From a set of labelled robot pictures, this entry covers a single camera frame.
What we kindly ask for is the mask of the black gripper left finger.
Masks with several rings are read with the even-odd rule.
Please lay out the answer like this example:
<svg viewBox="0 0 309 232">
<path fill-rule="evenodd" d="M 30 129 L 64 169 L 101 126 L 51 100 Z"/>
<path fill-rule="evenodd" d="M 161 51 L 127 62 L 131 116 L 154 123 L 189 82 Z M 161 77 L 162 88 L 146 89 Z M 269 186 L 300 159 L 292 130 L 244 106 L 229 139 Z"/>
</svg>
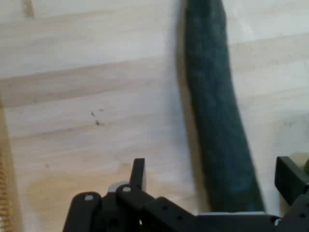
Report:
<svg viewBox="0 0 309 232">
<path fill-rule="evenodd" d="M 135 159 L 130 180 L 114 184 L 105 196 L 77 194 L 70 204 L 66 232 L 190 232 L 196 217 L 164 197 L 144 190 L 145 160 Z"/>
</svg>

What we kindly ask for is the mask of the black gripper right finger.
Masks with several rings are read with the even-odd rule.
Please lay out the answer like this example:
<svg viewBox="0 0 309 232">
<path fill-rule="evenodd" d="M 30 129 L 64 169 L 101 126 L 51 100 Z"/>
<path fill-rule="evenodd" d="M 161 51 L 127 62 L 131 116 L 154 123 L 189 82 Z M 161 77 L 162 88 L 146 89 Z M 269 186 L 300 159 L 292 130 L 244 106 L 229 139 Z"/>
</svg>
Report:
<svg viewBox="0 0 309 232">
<path fill-rule="evenodd" d="M 281 218 L 276 231 L 309 230 L 309 177 L 289 157 L 277 157 L 275 187 L 290 208 Z"/>
</svg>

